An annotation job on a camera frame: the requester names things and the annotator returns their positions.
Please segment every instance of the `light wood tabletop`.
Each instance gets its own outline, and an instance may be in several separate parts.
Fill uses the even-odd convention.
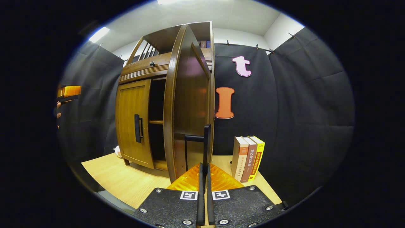
[[[214,155],[212,164],[230,174],[231,160],[231,155]],[[132,162],[126,166],[115,153],[82,162],[82,165],[109,193],[134,208],[138,208],[154,188],[167,188],[170,185],[167,171],[150,169]],[[242,184],[256,185],[274,204],[281,203],[260,172],[253,181]]]

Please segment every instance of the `book spine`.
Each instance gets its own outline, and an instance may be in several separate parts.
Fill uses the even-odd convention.
[[[240,147],[240,150],[239,150],[238,165],[237,165],[236,174],[235,174],[235,179],[239,182],[241,181],[241,178],[243,175],[243,170],[245,169],[247,148],[248,148],[247,146],[244,146],[244,147]]]
[[[263,151],[264,151],[264,143],[258,143],[257,144],[257,151],[256,151],[256,158],[254,160],[252,173],[250,174],[250,177],[249,177],[248,181],[252,181],[256,177],[257,170],[258,170],[258,168],[260,166],[260,162],[262,161]]]
[[[250,177],[250,174],[251,174],[252,168],[253,168],[253,164],[254,164],[254,159],[256,157],[256,149],[257,149],[257,144],[249,145],[249,150],[247,152],[247,157],[246,157],[245,170],[243,171],[241,183],[246,183]]]

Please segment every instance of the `cabinet shelf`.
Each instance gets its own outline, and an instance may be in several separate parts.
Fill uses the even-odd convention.
[[[150,120],[149,123],[151,123],[151,124],[161,124],[161,125],[163,125],[163,120]]]

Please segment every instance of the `white wall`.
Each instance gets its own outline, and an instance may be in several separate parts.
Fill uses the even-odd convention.
[[[270,26],[269,30],[267,30],[266,34],[264,35],[264,39],[267,41],[269,47],[275,50],[278,46],[291,38],[291,35],[288,33],[294,35],[303,28],[304,26],[298,23],[296,20],[280,13],[277,19]]]
[[[231,30],[231,29],[223,29],[223,28],[214,28],[213,33],[214,33],[214,42],[215,43],[226,43],[226,40],[229,40],[230,44],[239,44],[239,45],[246,45],[246,46],[252,46],[252,47],[256,47],[256,44],[258,44],[260,48],[269,49],[269,45],[263,36],[259,36],[259,35],[248,33],[248,32],[242,32],[242,31]],[[122,55],[121,59],[127,60],[129,58],[129,56],[131,55],[132,51],[134,50],[135,45],[137,43],[138,43],[138,40],[134,41],[132,43],[129,43],[123,47],[120,47],[119,49],[113,51],[113,54],[116,56]],[[143,48],[145,47],[145,43],[146,42],[143,42],[141,44],[141,46],[138,48],[135,56],[141,54],[141,52],[143,51]]]

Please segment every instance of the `cabinet door handle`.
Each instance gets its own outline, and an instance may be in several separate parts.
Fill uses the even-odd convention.
[[[141,129],[139,129],[139,120],[141,120]],[[136,142],[141,142],[143,138],[143,118],[139,118],[138,114],[135,114],[135,140]]]

